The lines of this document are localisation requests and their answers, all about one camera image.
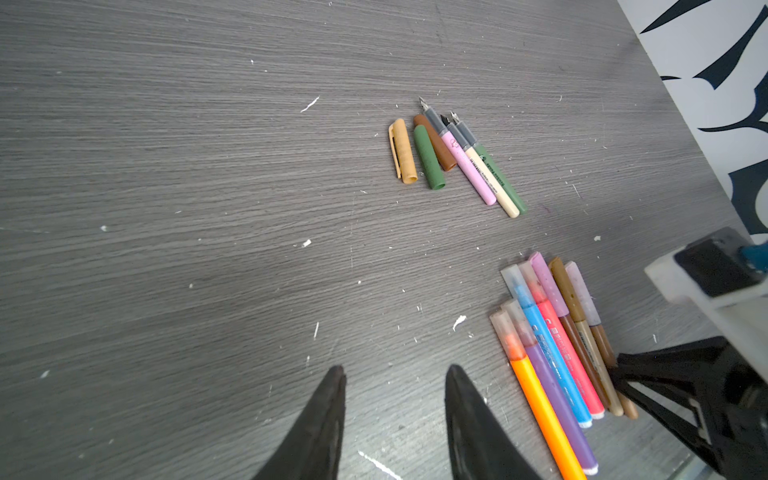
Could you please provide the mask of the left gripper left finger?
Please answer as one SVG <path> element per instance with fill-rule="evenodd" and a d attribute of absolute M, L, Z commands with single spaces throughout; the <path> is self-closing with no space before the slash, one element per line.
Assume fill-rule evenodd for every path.
<path fill-rule="evenodd" d="M 327 371 L 257 479 L 335 479 L 342 453 L 346 411 L 344 369 Z"/>

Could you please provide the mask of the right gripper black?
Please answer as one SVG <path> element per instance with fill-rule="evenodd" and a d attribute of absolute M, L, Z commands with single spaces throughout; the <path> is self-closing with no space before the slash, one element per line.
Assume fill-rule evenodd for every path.
<path fill-rule="evenodd" d="M 622 353 L 609 373 L 615 381 L 688 382 L 703 377 L 710 367 L 708 395 L 715 430 L 712 439 L 700 403 L 680 388 L 660 383 L 624 383 L 623 394 L 692 452 L 675 474 L 720 473 L 727 479 L 764 480 L 767 383 L 723 336 L 660 350 Z"/>

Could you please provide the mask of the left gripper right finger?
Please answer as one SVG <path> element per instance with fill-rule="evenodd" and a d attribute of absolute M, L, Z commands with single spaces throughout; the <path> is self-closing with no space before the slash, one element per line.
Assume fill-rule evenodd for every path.
<path fill-rule="evenodd" d="M 539 479 L 457 364 L 446 374 L 445 414 L 454 479 Z"/>

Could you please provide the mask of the green pen cap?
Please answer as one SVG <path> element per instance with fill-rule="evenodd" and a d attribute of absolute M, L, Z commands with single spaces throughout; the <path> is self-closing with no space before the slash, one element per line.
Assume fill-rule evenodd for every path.
<path fill-rule="evenodd" d="M 416 124 L 413 135 L 429 188 L 431 190 L 444 188 L 445 178 L 426 127 Z"/>

